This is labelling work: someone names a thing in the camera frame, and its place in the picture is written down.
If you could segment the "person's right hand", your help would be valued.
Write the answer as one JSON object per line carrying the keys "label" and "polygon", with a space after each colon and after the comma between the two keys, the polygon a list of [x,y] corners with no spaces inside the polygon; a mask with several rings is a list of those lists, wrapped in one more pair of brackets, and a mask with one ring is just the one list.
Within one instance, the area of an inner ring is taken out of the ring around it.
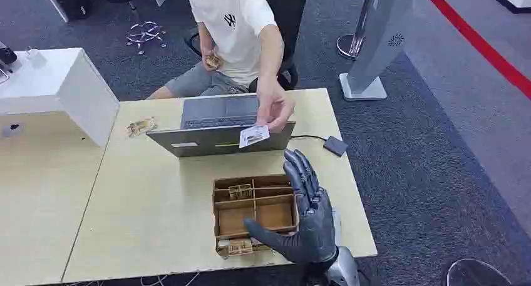
{"label": "person's right hand", "polygon": [[207,71],[215,71],[221,67],[223,60],[217,56],[215,48],[202,49],[201,53],[203,65]]}

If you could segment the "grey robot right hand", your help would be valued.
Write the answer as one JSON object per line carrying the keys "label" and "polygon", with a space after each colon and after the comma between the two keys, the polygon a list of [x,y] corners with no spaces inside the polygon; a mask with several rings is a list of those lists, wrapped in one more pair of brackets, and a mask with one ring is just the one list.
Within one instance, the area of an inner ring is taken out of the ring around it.
{"label": "grey robot right hand", "polygon": [[293,263],[328,262],[336,255],[335,228],[329,195],[299,150],[284,150],[283,169],[290,179],[299,215],[297,232],[290,236],[268,230],[251,218],[244,219],[250,236]]}

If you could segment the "person's left hand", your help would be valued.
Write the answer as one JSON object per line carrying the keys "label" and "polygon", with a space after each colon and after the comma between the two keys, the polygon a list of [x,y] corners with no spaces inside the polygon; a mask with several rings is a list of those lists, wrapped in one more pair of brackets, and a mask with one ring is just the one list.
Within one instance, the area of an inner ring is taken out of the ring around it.
{"label": "person's left hand", "polygon": [[271,133],[280,133],[294,112],[294,100],[274,76],[259,77],[256,95],[259,100],[256,125],[268,127]]}

